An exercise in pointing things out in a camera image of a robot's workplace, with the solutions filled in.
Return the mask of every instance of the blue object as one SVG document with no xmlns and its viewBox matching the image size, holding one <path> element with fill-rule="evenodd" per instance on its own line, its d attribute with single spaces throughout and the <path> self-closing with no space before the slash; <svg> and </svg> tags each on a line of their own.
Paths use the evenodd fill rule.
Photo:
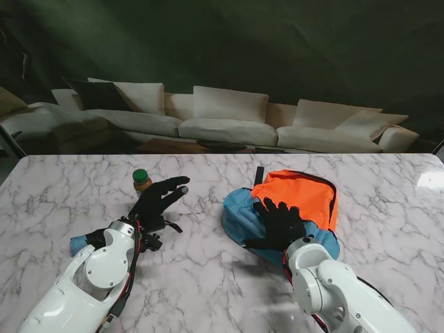
<svg viewBox="0 0 444 333">
<path fill-rule="evenodd" d="M 83 249 L 88 243 L 86 242 L 86 236 L 77 236 L 74 238 L 71 238 L 69 241 L 69 248 L 71 249 L 71 254 L 74 256 L 77 254 L 78 251 Z"/>
<path fill-rule="evenodd" d="M 237 189 L 223 201 L 222 225 L 225 233 L 239 245 L 244 239 L 264 238 L 264 222 L 253 207 L 253 203 L 259 201 L 251 196 L 249 189 Z M 312 234 L 333 259 L 338 259 L 339 242 L 331 230 L 321 230 L 314 222 L 305 224 L 307 235 Z M 278 266 L 282 266 L 282 252 L 276 250 L 256 250 L 251 252 L 263 257 Z"/>
</svg>

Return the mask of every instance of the white marble surface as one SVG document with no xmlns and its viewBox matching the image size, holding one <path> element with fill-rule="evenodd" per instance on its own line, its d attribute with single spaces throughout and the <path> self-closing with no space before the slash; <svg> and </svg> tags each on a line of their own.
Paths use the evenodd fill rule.
<svg viewBox="0 0 444 333">
<path fill-rule="evenodd" d="M 14 332 L 68 265 L 69 239 L 103 228 L 136 197 L 131 173 L 191 178 L 162 249 L 139 258 L 117 332 L 320 332 L 280 270 L 229 240 L 221 206 L 256 166 L 325 177 L 339 190 L 343 260 L 419 332 L 444 327 L 444 166 L 432 155 L 31 156 L 0 187 L 0 332 Z"/>
</svg>

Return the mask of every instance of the dark green wall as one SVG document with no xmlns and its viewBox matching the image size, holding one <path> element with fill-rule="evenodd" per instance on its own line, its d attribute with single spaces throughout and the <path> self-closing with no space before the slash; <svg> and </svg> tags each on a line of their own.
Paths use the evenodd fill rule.
<svg viewBox="0 0 444 333">
<path fill-rule="evenodd" d="M 206 85 L 444 125 L 443 0 L 0 0 L 47 87 L 62 75 Z"/>
</svg>

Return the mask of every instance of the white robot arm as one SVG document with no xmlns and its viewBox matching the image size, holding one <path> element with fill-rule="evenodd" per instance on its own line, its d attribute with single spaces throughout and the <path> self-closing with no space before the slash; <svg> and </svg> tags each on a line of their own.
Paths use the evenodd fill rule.
<svg viewBox="0 0 444 333">
<path fill-rule="evenodd" d="M 407 320 L 347 264 L 333 260 L 312 238 L 293 242 L 286 257 L 298 304 L 330 333 L 414 333 Z"/>
<path fill-rule="evenodd" d="M 106 246 L 84 247 L 20 325 L 19 333 L 94 333 L 107 327 L 109 312 L 130 280 L 137 230 L 114 221 L 104 231 Z M 76 276 L 86 280 L 79 285 Z"/>
</svg>

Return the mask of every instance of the black glove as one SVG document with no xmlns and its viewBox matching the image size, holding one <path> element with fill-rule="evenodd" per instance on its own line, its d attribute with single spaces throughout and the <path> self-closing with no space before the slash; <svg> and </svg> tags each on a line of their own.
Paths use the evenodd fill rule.
<svg viewBox="0 0 444 333">
<path fill-rule="evenodd" d="M 134 207 L 131 209 L 129 216 L 139 215 L 139 221 L 142 227 L 142 237 L 148 239 L 151 243 L 156 243 L 154 248 L 159 248 L 162 243 L 160 241 L 156 241 L 157 237 L 152 235 L 146 235 L 149 232 L 153 232 L 156 230 L 163 229 L 165 225 L 171 226 L 178 232 L 182 232 L 180 227 L 175 223 L 165 221 L 162 217 L 162 213 L 166 208 L 175 203 L 177 200 L 182 198 L 187 192 L 188 187 L 179 185 L 187 184 L 189 182 L 188 177 L 173 177 L 162 182 L 153 183 L 148 189 L 146 189 L 140 196 L 139 200 L 136 202 Z M 105 229 L 98 229 L 89 234 L 86 234 L 86 244 L 93 245 L 96 249 L 102 248 L 105 246 L 105 237 L 103 236 L 103 231 Z M 79 245 L 75 243 L 75 254 L 78 251 Z M 142 244 L 142 252 L 144 252 L 144 248 L 151 248 L 150 244 Z"/>
<path fill-rule="evenodd" d="M 142 226 L 148 226 L 153 219 L 157 219 L 166 208 L 188 192 L 188 187 L 186 186 L 178 188 L 179 185 L 187 184 L 188 182 L 188 177 L 181 176 L 153 183 L 142 192 L 139 200 L 131 209 L 129 216 L 138 214 Z"/>
<path fill-rule="evenodd" d="M 244 248 L 271 249 L 283 252 L 291 243 L 306 236 L 304 224 L 299 215 L 299 208 L 289 208 L 283 202 L 276 207 L 270 198 L 254 203 L 253 207 L 264 219 L 265 238 L 245 239 L 242 241 Z"/>
</svg>

